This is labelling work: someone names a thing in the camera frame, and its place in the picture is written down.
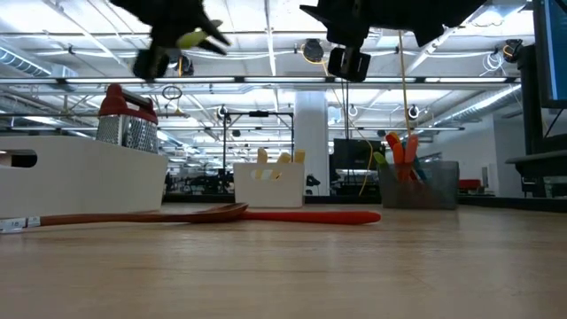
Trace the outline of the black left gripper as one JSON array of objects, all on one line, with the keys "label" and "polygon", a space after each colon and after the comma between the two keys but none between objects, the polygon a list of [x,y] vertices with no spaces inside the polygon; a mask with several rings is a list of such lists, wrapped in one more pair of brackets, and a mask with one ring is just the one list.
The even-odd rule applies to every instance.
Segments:
[{"label": "black left gripper", "polygon": [[198,47],[222,56],[227,52],[206,40],[212,36],[225,45],[231,42],[204,13],[201,0],[111,0],[111,4],[131,13],[143,24],[151,27],[151,39],[156,45],[174,47],[176,41],[198,27],[203,35]]}]

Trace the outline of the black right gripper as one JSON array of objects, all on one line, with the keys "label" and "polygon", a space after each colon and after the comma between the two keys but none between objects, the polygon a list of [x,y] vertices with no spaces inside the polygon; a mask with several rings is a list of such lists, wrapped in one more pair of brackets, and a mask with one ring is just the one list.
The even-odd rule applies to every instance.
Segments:
[{"label": "black right gripper", "polygon": [[351,48],[360,48],[368,36],[367,7],[364,0],[319,0],[317,5],[299,6],[326,27],[329,42]]}]

